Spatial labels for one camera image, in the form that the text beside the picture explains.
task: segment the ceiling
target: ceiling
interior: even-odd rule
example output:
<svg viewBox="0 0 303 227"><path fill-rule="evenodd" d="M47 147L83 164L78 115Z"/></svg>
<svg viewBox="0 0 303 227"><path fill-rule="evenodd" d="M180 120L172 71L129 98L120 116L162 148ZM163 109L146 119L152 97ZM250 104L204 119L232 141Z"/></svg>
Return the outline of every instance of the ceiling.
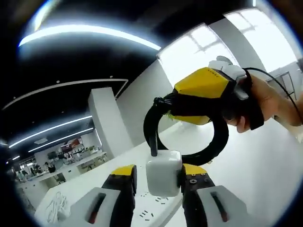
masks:
<svg viewBox="0 0 303 227"><path fill-rule="evenodd" d="M112 77L127 79L126 89L156 60L158 51L150 47L90 33L53 35L18 48L20 40L31 33L30 18L43 2L9 2L1 14L6 23L2 33L7 64L2 67L0 83L0 133L8 144L38 128L45 129L45 125L55 126L56 122L89 115L87 100L91 89L112 87L117 95L124 82L55 86ZM75 23L103 26L165 47L194 26L213 23L223 18L223 13L250 6L250 0L62 0L39 29ZM50 86L54 88L22 98ZM92 122L78 122L71 130L80 131L91 125ZM62 127L47 136L56 139L69 134L67 131ZM18 152L33 146L33 141L28 142L31 145L18 146Z"/></svg>

